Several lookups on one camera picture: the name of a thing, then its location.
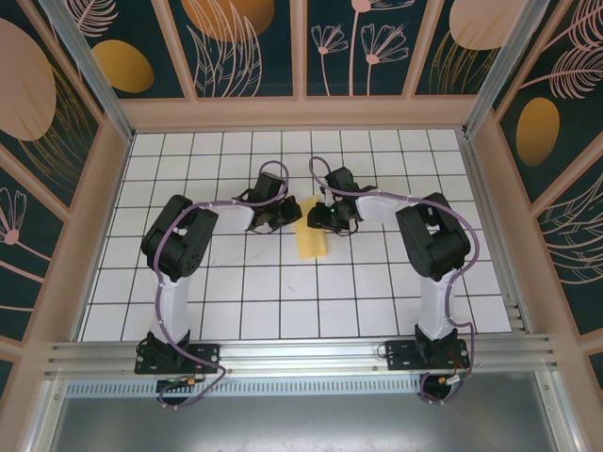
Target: yellow block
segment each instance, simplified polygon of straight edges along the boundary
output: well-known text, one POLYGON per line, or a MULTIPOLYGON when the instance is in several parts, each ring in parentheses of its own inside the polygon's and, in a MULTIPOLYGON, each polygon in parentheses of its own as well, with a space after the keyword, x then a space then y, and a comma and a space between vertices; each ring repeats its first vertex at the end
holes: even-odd
POLYGON ((300 259, 314 259, 315 257, 327 255, 327 239, 324 231, 308 228, 308 212, 310 212, 317 202, 317 195, 300 202, 303 217, 293 223, 295 236, 298 241, 298 255, 300 259))

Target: gold circle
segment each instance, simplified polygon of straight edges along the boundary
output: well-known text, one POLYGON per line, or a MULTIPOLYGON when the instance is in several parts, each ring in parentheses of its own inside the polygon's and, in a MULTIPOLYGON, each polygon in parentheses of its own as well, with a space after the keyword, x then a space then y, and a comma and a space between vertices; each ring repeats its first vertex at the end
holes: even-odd
POLYGON ((122 40, 104 40, 92 52, 113 88, 141 92, 154 81, 149 60, 134 46, 122 40))
POLYGON ((197 28, 214 40, 229 42, 244 39, 235 31, 236 20, 231 3, 241 21, 246 17, 258 36, 269 27, 274 17, 274 0, 182 0, 185 13, 197 28))
POLYGON ((543 163, 555 146, 559 125, 559 112, 555 104, 544 97, 529 101, 517 124, 519 158, 530 167, 543 163))
POLYGON ((0 19, 0 129, 33 141, 50 128, 57 107, 53 67, 17 25, 0 19))
POLYGON ((525 0, 455 0, 450 35, 469 50, 492 50, 504 44, 525 0))

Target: purple cable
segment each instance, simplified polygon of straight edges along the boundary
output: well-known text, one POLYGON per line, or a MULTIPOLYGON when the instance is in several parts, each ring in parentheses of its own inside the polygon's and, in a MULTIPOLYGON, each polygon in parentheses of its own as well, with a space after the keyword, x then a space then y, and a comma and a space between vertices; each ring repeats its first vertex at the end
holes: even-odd
POLYGON ((206 360, 202 360, 201 358, 198 358, 194 355, 191 355, 190 353, 188 353, 186 350, 180 348, 178 346, 178 344, 176 344, 173 339, 171 339, 170 333, 168 332, 168 330, 166 329, 166 327, 163 325, 163 317, 161 315, 161 304, 160 304, 160 300, 161 300, 161 292, 163 290, 163 275, 161 273, 161 271, 159 270, 159 256, 161 255, 161 251, 163 251, 163 248, 166 245, 166 242, 168 241, 168 237, 170 236, 171 232, 174 230, 174 228, 176 227, 176 225, 180 222, 180 220, 182 218, 184 218, 186 215, 188 215, 189 212, 191 212, 194 209, 197 208, 211 208, 215 205, 244 205, 247 207, 262 207, 264 205, 268 205, 272 202, 278 201, 281 199, 281 197, 283 195, 286 194, 286 191, 288 190, 288 186, 289 186, 289 170, 287 169, 287 167, 285 165, 283 165, 281 162, 277 161, 277 160, 270 160, 266 163, 264 163, 264 165, 262 165, 260 167, 260 170, 258 171, 258 173, 262 173, 262 170, 270 164, 277 164, 280 165, 281 168, 285 171, 285 177, 284 180, 285 182, 281 185, 281 188, 279 189, 279 192, 277 193, 277 195, 272 198, 271 200, 267 200, 267 201, 263 201, 263 202, 242 202, 242 201, 235 201, 235 200, 231 200, 231 201, 216 201, 216 202, 195 202, 194 204, 192 204, 191 206, 187 207, 185 210, 183 210, 180 215, 171 223, 170 227, 168 228, 168 231, 166 231, 165 234, 163 234, 163 237, 161 237, 161 240, 159 241, 159 246, 157 247, 157 251, 155 252, 155 258, 153 260, 153 270, 155 271, 155 274, 157 275, 157 278, 159 280, 159 284, 157 286, 157 294, 155 296, 155 315, 157 317, 157 323, 159 325, 159 328, 161 329, 161 332, 163 332, 163 335, 166 337, 166 340, 168 341, 168 344, 170 344, 178 353, 180 353, 181 355, 185 356, 186 358, 189 358, 190 360, 192 360, 195 363, 198 364, 202 364, 202 365, 207 365, 209 367, 213 367, 215 369, 219 369, 221 371, 221 374, 214 379, 205 389, 203 389, 200 393, 198 393, 196 396, 188 398, 187 400, 185 400, 184 402, 178 404, 178 405, 169 405, 168 403, 166 403, 163 399, 163 395, 166 393, 166 391, 170 390, 170 386, 166 386, 160 393, 159 393, 159 402, 161 403, 161 406, 163 408, 170 408, 171 410, 178 410, 178 408, 185 408, 185 407, 189 407, 190 405, 192 405, 193 403, 197 402, 198 400, 200 400, 201 398, 203 398, 205 396, 205 394, 207 394, 209 391, 212 390, 212 388, 214 388, 214 386, 216 386, 226 375, 226 368, 223 365, 220 365, 218 363, 212 363, 210 361, 206 361, 206 360))
MULTIPOLYGON (((446 320, 448 321, 448 323, 450 325, 452 325, 453 327, 456 327, 459 329, 464 328, 464 327, 469 327, 471 355, 469 358, 469 368, 467 369, 467 376, 471 375, 471 372, 473 371, 473 359, 475 357, 475 331, 474 331, 473 323, 472 322, 457 323, 452 319, 452 317, 450 315, 450 294, 452 292, 452 284, 457 279, 459 279, 461 277, 461 275, 463 275, 468 269, 470 269, 472 266, 474 266, 475 263, 478 262, 478 258, 480 257, 480 240, 478 239, 478 236, 475 233, 475 230, 471 227, 471 225, 469 224, 469 222, 466 219, 464 219, 462 216, 460 216, 459 214, 454 212, 449 207, 446 207, 444 204, 440 204, 439 202, 423 200, 421 198, 413 198, 410 196, 397 195, 395 193, 388 193, 385 191, 377 191, 377 192, 372 192, 372 193, 371 192, 355 193, 355 192, 351 192, 351 191, 343 191, 343 190, 337 190, 335 188, 331 188, 328 185, 326 185, 325 183, 323 183, 314 173, 314 161, 315 160, 320 161, 327 168, 327 172, 331 172, 331 167, 329 166, 329 164, 327 163, 327 161, 324 158, 313 156, 312 158, 310 158, 310 165, 309 165, 310 166, 310 174, 312 174, 312 179, 314 179, 318 183, 319 186, 321 186, 325 190, 329 190, 330 192, 334 193, 335 195, 349 196, 349 197, 355 197, 355 198, 364 198, 364 197, 368 197, 368 196, 382 196, 384 198, 393 198, 395 200, 401 200, 401 201, 406 201, 406 202, 416 202, 418 204, 425 204, 425 205, 428 205, 429 207, 435 207, 436 209, 442 210, 442 211, 446 212, 447 214, 452 215, 453 217, 458 219, 461 222, 461 224, 463 224, 466 227, 466 229, 469 231, 469 234, 471 235, 471 238, 473 239, 473 243, 475 245, 475 253, 473 254, 473 257, 469 260, 469 262, 463 268, 461 268, 459 271, 457 271, 450 277, 450 281, 448 282, 448 285, 446 287, 446 293, 444 294, 444 299, 445 299, 446 320)), ((427 372, 421 376, 421 382, 419 383, 420 397, 423 400, 430 402, 430 403, 435 401, 435 402, 440 402, 441 404, 444 404, 444 401, 439 400, 439 399, 427 394, 424 391, 423 388, 425 386, 425 380, 427 379, 427 377, 429 375, 430 375, 430 373, 427 372)), ((452 400, 454 397, 456 397, 461 392, 461 389, 463 387, 464 387, 464 382, 451 396, 448 397, 448 400, 452 400)))

